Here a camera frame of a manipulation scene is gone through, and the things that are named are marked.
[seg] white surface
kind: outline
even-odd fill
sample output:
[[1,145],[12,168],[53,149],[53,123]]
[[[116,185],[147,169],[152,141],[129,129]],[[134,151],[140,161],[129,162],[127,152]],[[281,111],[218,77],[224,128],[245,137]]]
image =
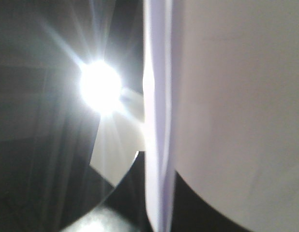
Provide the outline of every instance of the white surface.
[[177,170],[237,223],[299,232],[299,1],[183,5]]
[[117,111],[101,118],[91,166],[116,186],[126,174],[137,151],[144,151],[143,101],[137,93]]

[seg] bright light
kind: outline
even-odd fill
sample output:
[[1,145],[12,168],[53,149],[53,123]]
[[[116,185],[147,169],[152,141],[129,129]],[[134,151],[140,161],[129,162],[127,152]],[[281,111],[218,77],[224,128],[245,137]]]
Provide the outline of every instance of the bright light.
[[81,93],[94,110],[111,113],[119,104],[120,91],[120,76],[103,61],[82,67]]

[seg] dark background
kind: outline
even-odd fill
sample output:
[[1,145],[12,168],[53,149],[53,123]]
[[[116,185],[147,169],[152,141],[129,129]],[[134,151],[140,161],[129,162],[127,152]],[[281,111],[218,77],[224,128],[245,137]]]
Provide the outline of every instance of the dark background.
[[58,231],[113,188],[89,166],[100,116],[73,57],[142,93],[142,1],[0,0],[0,232]]

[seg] black object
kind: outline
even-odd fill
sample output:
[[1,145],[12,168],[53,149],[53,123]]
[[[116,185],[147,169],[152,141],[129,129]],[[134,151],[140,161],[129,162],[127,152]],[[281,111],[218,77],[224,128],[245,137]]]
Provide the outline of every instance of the black object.
[[[62,232],[152,232],[145,208],[144,152],[106,200]],[[172,232],[247,232],[202,200],[176,173]]]

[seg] white paper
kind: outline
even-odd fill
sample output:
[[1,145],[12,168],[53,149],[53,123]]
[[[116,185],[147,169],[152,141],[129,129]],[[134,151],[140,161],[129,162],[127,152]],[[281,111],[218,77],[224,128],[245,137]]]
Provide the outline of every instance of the white paper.
[[171,130],[171,4],[145,1],[146,207],[154,231],[170,230],[174,157]]

